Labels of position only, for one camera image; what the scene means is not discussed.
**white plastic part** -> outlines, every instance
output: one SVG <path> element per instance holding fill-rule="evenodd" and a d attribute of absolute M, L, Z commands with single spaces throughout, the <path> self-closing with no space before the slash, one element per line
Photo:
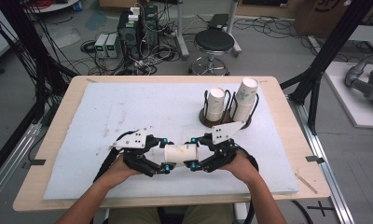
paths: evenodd
<path fill-rule="evenodd" d="M 217 145 L 219 143 L 227 141 L 233 136 L 242 126 L 244 126 L 245 121 L 237 121 L 227 124 L 221 124 L 213 126 L 213 144 Z"/>
<path fill-rule="evenodd" d="M 120 149 L 121 147 L 128 148 L 144 148 L 146 140 L 146 129 L 141 129 L 135 133 L 125 135 L 116 141 L 114 147 Z"/>
<path fill-rule="evenodd" d="M 234 203 L 233 208 L 236 220 L 244 220 L 247 218 L 248 212 L 246 203 Z"/>

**electronic equipment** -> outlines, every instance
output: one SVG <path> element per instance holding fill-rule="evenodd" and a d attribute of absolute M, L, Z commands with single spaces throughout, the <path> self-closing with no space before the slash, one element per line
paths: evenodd
<path fill-rule="evenodd" d="M 142 43 L 143 25 L 141 19 L 138 21 L 130 21 L 129 15 L 132 15 L 130 10 L 125 10 L 119 17 L 117 32 L 120 39 L 120 47 L 126 57 L 132 57 L 134 60 L 141 58 L 141 52 L 145 45 Z"/>
<path fill-rule="evenodd" d="M 109 35 L 105 46 L 107 47 L 108 57 L 117 58 L 120 53 L 120 43 L 117 34 Z"/>
<path fill-rule="evenodd" d="M 96 55 L 98 58 L 108 57 L 107 48 L 105 47 L 107 38 L 108 35 L 100 35 L 99 38 L 96 40 L 96 43 L 94 44 L 94 47 L 96 48 Z"/>
<path fill-rule="evenodd" d="M 144 7 L 144 33 L 145 33 L 145 44 L 151 49 L 159 44 L 158 39 L 158 7 L 148 6 Z"/>

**table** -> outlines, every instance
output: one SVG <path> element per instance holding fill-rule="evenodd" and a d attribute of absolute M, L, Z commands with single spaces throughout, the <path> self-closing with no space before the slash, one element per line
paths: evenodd
<path fill-rule="evenodd" d="M 329 187 L 316 162 L 307 162 L 311 156 L 309 145 L 300 130 L 282 90 L 274 77 L 255 77 L 267 99 L 270 113 L 283 141 L 285 153 L 295 172 L 299 192 L 287 195 L 274 195 L 275 200 L 327 198 Z M 16 211 L 39 211 L 69 208 L 74 200 L 44 201 L 43 195 L 50 179 L 57 152 L 66 136 L 86 86 L 90 82 L 121 83 L 240 83 L 243 77 L 75 77 L 48 129 L 36 159 L 46 160 L 42 166 L 32 166 L 13 204 Z M 249 195 L 196 196 L 171 198 L 107 199 L 101 207 L 181 205 L 199 203 L 248 202 Z"/>

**metal frame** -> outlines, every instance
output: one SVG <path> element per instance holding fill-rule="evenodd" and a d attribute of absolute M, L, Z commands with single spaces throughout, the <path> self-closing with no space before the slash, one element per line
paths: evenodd
<path fill-rule="evenodd" d="M 349 207 L 344 200 L 343 194 L 341 193 L 338 182 L 332 172 L 332 169 L 329 165 L 328 159 L 325 155 L 324 149 L 318 139 L 318 136 L 313 133 L 308 125 L 308 116 L 309 112 L 306 110 L 304 105 L 298 105 L 296 103 L 290 102 L 291 107 L 297 112 L 297 118 L 300 120 L 300 125 L 303 133 L 305 134 L 306 139 L 308 140 L 312 153 L 318 158 L 323 158 L 325 162 L 320 163 L 319 166 L 323 171 L 326 182 L 329 185 L 331 190 L 331 201 L 335 207 L 336 213 L 340 223 L 343 224 L 353 224 L 354 220 L 350 212 Z"/>
<path fill-rule="evenodd" d="M 49 111 L 49 105 L 45 106 L 45 113 Z M 19 140 L 18 144 L 13 149 L 12 153 L 7 157 L 3 166 L 0 169 L 0 193 L 4 186 L 7 184 L 8 180 L 12 177 L 21 161 L 23 160 L 26 153 L 30 150 L 30 147 L 35 142 L 36 137 L 39 135 L 42 127 L 41 118 L 37 123 L 31 123 L 27 130 L 24 132 L 23 136 Z"/>
<path fill-rule="evenodd" d="M 293 77 L 280 85 L 282 89 L 286 89 L 299 83 L 295 91 L 289 95 L 290 101 L 296 102 L 298 105 L 303 105 L 306 97 L 311 93 L 308 125 L 313 134 L 316 134 L 315 120 L 321 78 L 323 77 L 326 68 L 332 63 L 338 52 L 350 38 L 358 24 L 362 21 L 372 6 L 373 0 L 352 1 L 334 31 L 328 37 L 323 48 L 311 63 L 311 66 L 302 74 Z"/>

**white cylinder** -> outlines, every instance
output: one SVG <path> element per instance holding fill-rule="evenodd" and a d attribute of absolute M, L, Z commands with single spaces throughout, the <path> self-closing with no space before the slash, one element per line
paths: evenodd
<path fill-rule="evenodd" d="M 198 155 L 196 144 L 166 145 L 164 147 L 164 160 L 175 162 L 176 166 L 184 166 L 184 161 L 197 160 Z"/>
<path fill-rule="evenodd" d="M 217 114 L 224 111 L 225 91 L 221 88 L 210 89 L 207 97 L 208 112 Z"/>
<path fill-rule="evenodd" d="M 233 102 L 232 108 L 230 109 L 230 118 L 233 119 L 233 121 L 247 121 L 248 117 L 251 114 L 253 107 L 254 107 L 254 104 L 244 105 L 244 104 L 240 104 L 238 101 L 237 109 L 236 109 L 236 103 Z"/>
<path fill-rule="evenodd" d="M 221 118 L 222 118 L 222 115 L 224 114 L 223 111 L 219 112 L 219 113 L 210 113 L 210 112 L 207 112 L 207 116 L 206 118 L 209 120 L 209 121 L 219 121 Z"/>
<path fill-rule="evenodd" d="M 236 93 L 238 103 L 243 105 L 251 105 L 256 100 L 256 92 L 258 90 L 258 81 L 251 77 L 245 77 L 242 84 Z"/>

